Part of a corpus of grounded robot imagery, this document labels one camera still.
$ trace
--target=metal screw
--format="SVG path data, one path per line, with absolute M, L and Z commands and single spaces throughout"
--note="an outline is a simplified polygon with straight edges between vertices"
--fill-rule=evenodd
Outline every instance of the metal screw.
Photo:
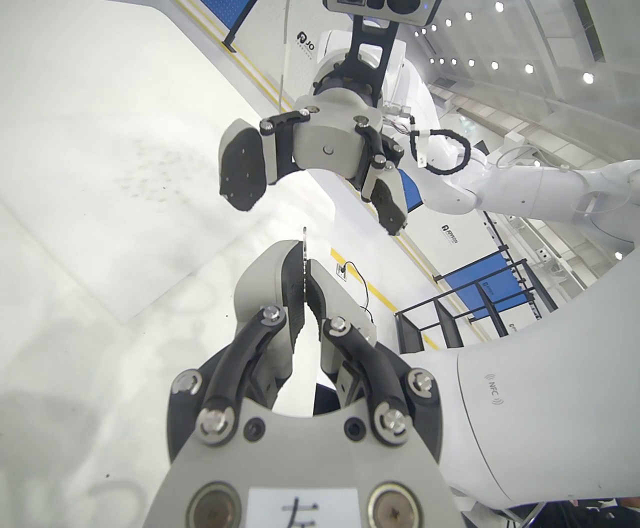
M 240 497 L 229 484 L 207 484 L 191 499 L 186 525 L 189 528 L 237 528 L 241 504 Z
M 336 332 L 344 332 L 347 328 L 347 322 L 341 317 L 334 317 L 331 320 L 331 328 Z
M 262 312 L 262 316 L 268 321 L 276 321 L 280 317 L 280 309 L 277 306 L 267 306 Z
M 433 377 L 424 369 L 413 369 L 407 375 L 409 388 L 421 398 L 430 398 Z
M 189 392 L 192 396 L 197 394 L 202 386 L 202 374 L 196 369 L 189 369 L 181 372 L 176 376 L 171 384 L 171 392 L 178 394 L 179 392 Z
M 404 415 L 397 409 L 389 409 L 382 416 L 382 424 L 385 429 L 393 431 L 394 434 L 399 435 L 406 429 L 406 420 Z
M 402 493 L 388 491 L 376 500 L 372 517 L 375 528 L 411 528 L 415 526 L 416 513 Z
M 207 435 L 221 433 L 227 425 L 227 418 L 222 411 L 218 409 L 208 410 L 203 409 L 200 412 L 200 428 L 202 432 Z

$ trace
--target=label sticker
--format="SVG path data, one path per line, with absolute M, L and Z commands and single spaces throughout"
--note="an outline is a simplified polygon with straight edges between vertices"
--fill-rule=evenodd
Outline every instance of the label sticker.
M 356 488 L 251 488 L 246 528 L 354 528 L 360 524 Z

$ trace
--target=camera lens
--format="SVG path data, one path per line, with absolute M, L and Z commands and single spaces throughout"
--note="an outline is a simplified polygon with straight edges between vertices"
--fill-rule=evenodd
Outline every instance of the camera lens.
M 420 8 L 420 0 L 387 0 L 387 5 L 398 15 L 410 15 Z

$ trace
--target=black rubber finger pad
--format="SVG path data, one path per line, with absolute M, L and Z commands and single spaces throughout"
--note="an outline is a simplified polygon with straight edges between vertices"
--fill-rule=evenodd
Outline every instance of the black rubber finger pad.
M 406 225 L 406 215 L 394 203 L 391 190 L 382 180 L 377 180 L 371 193 L 371 202 L 378 212 L 378 222 L 395 236 Z
M 262 138 L 256 129 L 245 129 L 222 154 L 220 195 L 238 211 L 250 211 L 267 189 Z

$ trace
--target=wall socket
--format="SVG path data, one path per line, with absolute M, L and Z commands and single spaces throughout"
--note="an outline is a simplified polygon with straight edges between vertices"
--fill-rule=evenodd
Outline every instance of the wall socket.
M 347 268 L 344 268 L 343 271 L 342 266 L 338 262 L 335 263 L 335 274 L 343 281 L 347 282 Z

